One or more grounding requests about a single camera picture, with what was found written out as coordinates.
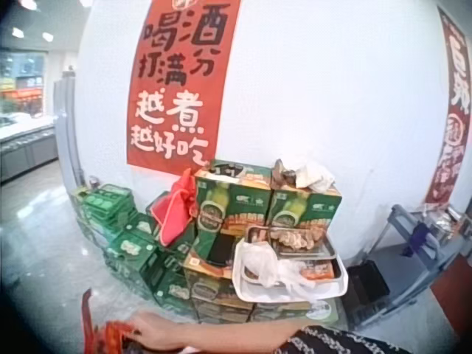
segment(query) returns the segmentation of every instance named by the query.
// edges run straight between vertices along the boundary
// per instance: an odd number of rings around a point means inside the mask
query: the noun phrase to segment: white plastic bag
[[[243,267],[256,274],[262,286],[272,288],[282,283],[288,293],[309,301],[309,290],[314,289],[316,283],[300,274],[305,267],[304,262],[277,259],[275,251],[267,242],[244,243],[242,247]]]
[[[296,187],[309,187],[317,193],[326,192],[334,182],[333,174],[325,167],[316,162],[309,162],[297,169]]]

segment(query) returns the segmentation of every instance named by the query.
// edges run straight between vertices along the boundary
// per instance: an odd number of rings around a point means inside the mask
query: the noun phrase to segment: beer bottle image
[[[295,227],[307,209],[309,193],[298,192],[294,198],[288,199],[282,210],[272,220],[273,226]]]
[[[206,200],[200,206],[198,227],[205,231],[218,232],[226,216],[229,204],[229,184],[216,182],[213,190],[208,190]]]

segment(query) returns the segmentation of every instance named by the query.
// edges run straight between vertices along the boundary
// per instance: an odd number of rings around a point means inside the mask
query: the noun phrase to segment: hand
[[[181,335],[183,324],[163,319],[151,312],[138,312],[127,323],[135,331],[125,333],[125,336],[147,349],[176,350],[186,346]]]

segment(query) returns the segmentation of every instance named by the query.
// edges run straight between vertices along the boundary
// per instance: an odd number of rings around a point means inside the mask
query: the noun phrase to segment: ceiling light
[[[38,9],[38,4],[36,4],[35,0],[19,0],[20,5],[25,9],[35,11]]]
[[[17,38],[23,38],[23,37],[24,37],[24,33],[23,33],[23,31],[22,31],[21,29],[16,28],[16,27],[13,27],[12,36],[13,36],[13,37],[17,37]]]
[[[54,39],[54,35],[48,32],[43,32],[43,38],[46,42],[52,42],[52,40]]]
[[[84,7],[91,7],[91,5],[93,4],[94,0],[80,0],[80,3],[82,4],[82,6]]]

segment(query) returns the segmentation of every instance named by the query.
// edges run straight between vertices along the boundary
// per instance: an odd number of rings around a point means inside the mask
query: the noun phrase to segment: white tray
[[[285,287],[264,288],[261,285],[251,284],[242,277],[244,271],[241,264],[240,250],[245,241],[241,240],[235,249],[235,261],[233,263],[233,286],[236,294],[240,299],[246,302],[315,302],[316,300],[330,299],[333,297],[343,296],[347,291],[348,276],[346,268],[339,255],[336,257],[341,270],[341,276],[332,282],[317,283],[314,289],[307,289],[310,291],[310,299],[304,299],[298,296],[292,296],[288,293]]]

